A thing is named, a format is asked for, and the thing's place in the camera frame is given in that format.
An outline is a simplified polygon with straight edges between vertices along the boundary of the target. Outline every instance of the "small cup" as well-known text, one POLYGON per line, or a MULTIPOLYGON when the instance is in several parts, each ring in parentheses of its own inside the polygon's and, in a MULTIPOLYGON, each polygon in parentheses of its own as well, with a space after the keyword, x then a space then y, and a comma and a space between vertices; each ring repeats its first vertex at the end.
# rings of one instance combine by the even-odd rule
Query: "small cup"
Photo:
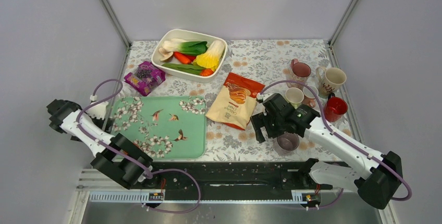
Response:
MULTIPOLYGON (((315 87, 310 87, 310 88, 313 89, 316 95, 318 94, 317 88, 315 87)), ((312 108, 316 107, 316 99, 313 93, 306 87, 302 89, 302 92, 304 93, 304 100, 302 101, 302 104, 309 105, 312 108)))
MULTIPOLYGON (((298 82, 306 83, 310 74, 312 73, 312 69, 308 64, 300 63, 296 58, 290 62, 290 79, 298 82)), ((289 88, 302 88, 302 85, 297 83, 287 83, 289 88)))
POLYGON ((284 133, 276 138, 273 148, 279 155, 290 155, 299 146, 297 134, 284 133))
POLYGON ((328 101, 324 107, 325 119, 329 122, 339 120, 348 110, 347 103, 332 93, 328 96, 328 101))
POLYGON ((289 88, 286 91, 286 100, 294 107, 297 108, 304 100, 304 93, 299 88, 289 88))
POLYGON ((319 66, 316 68, 316 76, 319 81, 319 95, 328 96, 330 93, 336 92, 347 80, 344 71, 338 68, 325 68, 319 66), (322 69, 324 75, 321 77, 319 70, 322 69))

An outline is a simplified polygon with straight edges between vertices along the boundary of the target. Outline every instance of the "grape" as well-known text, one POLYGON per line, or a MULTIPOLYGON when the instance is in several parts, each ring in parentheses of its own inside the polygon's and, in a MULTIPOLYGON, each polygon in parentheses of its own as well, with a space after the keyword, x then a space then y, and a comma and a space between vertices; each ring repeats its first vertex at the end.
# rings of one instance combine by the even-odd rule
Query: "grape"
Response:
POLYGON ((149 77, 151 73, 152 73, 152 71, 150 69, 140 69, 137 71, 135 76, 143 79, 143 78, 149 77))

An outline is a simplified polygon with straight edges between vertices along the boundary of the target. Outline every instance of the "white container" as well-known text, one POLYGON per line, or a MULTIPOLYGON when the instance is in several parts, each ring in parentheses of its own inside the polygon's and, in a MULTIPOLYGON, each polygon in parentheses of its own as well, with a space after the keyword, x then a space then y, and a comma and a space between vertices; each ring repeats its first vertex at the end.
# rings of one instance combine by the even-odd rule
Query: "white container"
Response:
MULTIPOLYGON (((166 72, 167 74, 171 74, 173 76, 181 77, 181 78, 184 78, 187 80, 206 83, 206 82, 211 82, 213 79, 215 79, 216 74, 218 74, 220 67, 223 65, 224 59, 226 58, 226 54, 227 54, 227 43, 226 43, 226 41, 224 41, 221 38, 217 38, 215 36, 206 35, 206 34, 202 34, 202 33, 193 32, 193 31, 188 31, 188 30, 175 29, 175 30, 171 30, 171 31, 167 32, 164 35, 164 37, 159 41, 157 47, 155 48, 154 53, 152 54, 152 63, 158 69, 161 69, 162 71, 166 72), (182 72, 179 70, 170 69, 170 68, 166 68, 166 67, 161 66, 165 62, 160 61, 161 58, 163 57, 163 55, 161 55, 158 52, 158 49, 163 45, 164 41, 167 41, 167 40, 170 41, 170 39, 172 39, 172 38, 180 38, 180 39, 184 39, 186 41, 207 41, 208 46, 210 46, 210 44, 214 40, 220 40, 224 44, 224 53, 223 53, 223 56, 221 57, 221 60, 219 61, 218 68, 210 76, 202 77, 202 76, 198 76, 195 74, 185 73, 185 72, 182 72)), ((174 57, 172 57, 172 61, 170 61, 169 63, 180 64, 180 62, 174 57)))

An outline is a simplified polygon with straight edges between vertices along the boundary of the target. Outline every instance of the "mushroom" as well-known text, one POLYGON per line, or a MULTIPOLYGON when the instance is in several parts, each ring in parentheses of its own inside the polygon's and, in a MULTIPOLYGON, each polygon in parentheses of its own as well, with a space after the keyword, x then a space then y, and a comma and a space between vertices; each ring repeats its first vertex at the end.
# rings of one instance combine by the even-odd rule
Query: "mushroom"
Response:
POLYGON ((167 52, 163 48, 159 48, 158 52, 163 55, 163 57, 160 59, 160 61, 168 61, 174 55, 173 52, 167 52))

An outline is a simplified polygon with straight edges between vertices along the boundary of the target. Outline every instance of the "green tray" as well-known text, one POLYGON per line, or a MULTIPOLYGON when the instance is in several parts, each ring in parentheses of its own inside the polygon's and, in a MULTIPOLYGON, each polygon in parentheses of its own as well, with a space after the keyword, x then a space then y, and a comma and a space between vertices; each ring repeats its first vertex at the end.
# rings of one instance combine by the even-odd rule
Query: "green tray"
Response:
POLYGON ((114 105, 112 134, 123 134, 154 160, 195 159, 205 149, 205 108, 201 96, 124 97, 114 105))

